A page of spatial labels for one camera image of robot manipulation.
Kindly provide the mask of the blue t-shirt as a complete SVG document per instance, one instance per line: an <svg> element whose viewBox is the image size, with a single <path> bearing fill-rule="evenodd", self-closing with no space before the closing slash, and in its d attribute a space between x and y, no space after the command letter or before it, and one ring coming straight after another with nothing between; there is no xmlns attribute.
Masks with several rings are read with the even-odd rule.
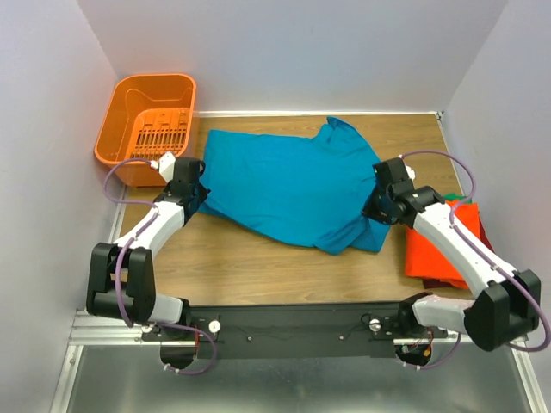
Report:
<svg viewBox="0 0 551 413"><path fill-rule="evenodd" d="M350 124L330 117L313 138L212 130L201 212L294 246L377 253L388 225L362 215L380 159Z"/></svg>

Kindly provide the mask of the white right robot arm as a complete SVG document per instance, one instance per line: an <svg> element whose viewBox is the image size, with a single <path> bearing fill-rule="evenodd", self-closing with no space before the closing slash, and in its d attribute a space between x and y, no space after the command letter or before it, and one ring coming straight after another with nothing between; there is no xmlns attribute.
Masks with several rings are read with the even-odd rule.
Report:
<svg viewBox="0 0 551 413"><path fill-rule="evenodd" d="M541 281L519 271L489 250L432 187L416 188L403 157L374 166L375 188L362 213L383 224L402 224L436 247L460 273L472 299L420 293L399 304L398 331L417 336L426 327L466 334L490 352L550 323L540 307Z"/></svg>

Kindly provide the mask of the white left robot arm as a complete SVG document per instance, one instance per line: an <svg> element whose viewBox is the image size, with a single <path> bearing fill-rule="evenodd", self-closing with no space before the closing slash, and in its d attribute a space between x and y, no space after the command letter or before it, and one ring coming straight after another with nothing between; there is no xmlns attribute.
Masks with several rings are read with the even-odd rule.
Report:
<svg viewBox="0 0 551 413"><path fill-rule="evenodd" d="M115 199L119 204L146 205L149 211L127 234L112 243L99 243L91 252L86 311L94 316L135 324L161 324L173 340L183 339L191 327L189 302L156 291L154 258L166 242L180 231L207 199L209 190L200 179L205 163L194 157L165 153L158 160L126 159L114 166L112 176L129 163L142 163L165 181L153 200Z"/></svg>

